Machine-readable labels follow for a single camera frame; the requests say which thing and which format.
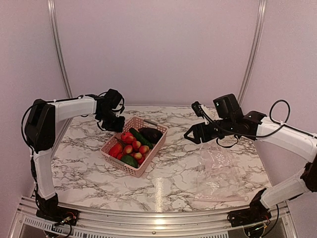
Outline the red toy tomato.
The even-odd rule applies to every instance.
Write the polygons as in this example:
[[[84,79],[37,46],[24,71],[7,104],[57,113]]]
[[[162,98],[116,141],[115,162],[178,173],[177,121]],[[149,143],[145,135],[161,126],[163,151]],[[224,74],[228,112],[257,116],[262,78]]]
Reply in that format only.
[[[134,141],[134,136],[130,132],[124,132],[121,134],[120,139],[125,143],[125,144],[132,144]]]

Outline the red lychee fruit bunch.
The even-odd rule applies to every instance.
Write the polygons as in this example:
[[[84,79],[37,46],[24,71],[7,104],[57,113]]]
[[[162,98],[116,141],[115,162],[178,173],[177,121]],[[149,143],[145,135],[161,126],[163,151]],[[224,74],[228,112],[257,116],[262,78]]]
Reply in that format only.
[[[146,154],[149,152],[149,147],[146,145],[142,145],[140,141],[134,138],[132,144],[125,144],[122,140],[116,139],[118,143],[123,146],[123,151],[117,156],[118,160],[121,160],[123,155],[131,155],[134,157],[138,164],[141,165],[145,161]]]

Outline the pink perforated plastic basket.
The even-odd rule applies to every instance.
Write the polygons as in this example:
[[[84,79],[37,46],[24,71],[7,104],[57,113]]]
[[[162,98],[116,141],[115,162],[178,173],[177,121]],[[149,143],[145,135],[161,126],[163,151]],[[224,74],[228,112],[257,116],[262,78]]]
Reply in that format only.
[[[152,142],[143,133],[142,129],[150,129],[157,134],[162,133],[159,140]],[[167,127],[153,121],[132,117],[123,127],[123,132],[112,136],[100,149],[105,160],[139,178],[162,147],[167,135]]]

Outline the clear zip top bag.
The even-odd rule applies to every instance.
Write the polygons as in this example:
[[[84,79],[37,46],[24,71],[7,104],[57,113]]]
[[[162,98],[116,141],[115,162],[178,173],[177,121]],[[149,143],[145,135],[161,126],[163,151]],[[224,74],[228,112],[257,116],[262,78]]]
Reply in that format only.
[[[249,200],[233,154],[214,142],[200,148],[194,199],[203,202]]]

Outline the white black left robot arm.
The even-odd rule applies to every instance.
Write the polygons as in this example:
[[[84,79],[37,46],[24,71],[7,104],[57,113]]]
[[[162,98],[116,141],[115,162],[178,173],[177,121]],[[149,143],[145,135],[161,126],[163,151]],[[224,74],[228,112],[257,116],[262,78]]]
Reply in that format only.
[[[39,211],[57,221],[63,215],[53,185],[51,162],[59,145],[56,125],[75,117],[94,115],[102,131],[122,132],[125,118],[124,97],[114,89],[100,95],[86,94],[76,98],[45,101],[36,99],[21,120],[22,137],[31,152],[31,173],[36,183]]]

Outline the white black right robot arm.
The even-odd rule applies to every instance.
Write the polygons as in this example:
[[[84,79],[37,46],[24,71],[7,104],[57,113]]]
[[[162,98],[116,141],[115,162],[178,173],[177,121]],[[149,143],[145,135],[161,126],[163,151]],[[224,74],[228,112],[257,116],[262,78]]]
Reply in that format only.
[[[218,119],[210,109],[194,102],[191,107],[203,119],[184,134],[195,144],[227,136],[241,137],[256,143],[260,159],[275,180],[272,187],[260,190],[249,207],[228,213],[232,226],[251,224],[271,218],[270,209],[281,202],[293,200],[304,193],[317,190],[317,135],[288,124],[288,118],[278,121],[272,115],[257,111],[243,113],[234,94],[213,101]]]

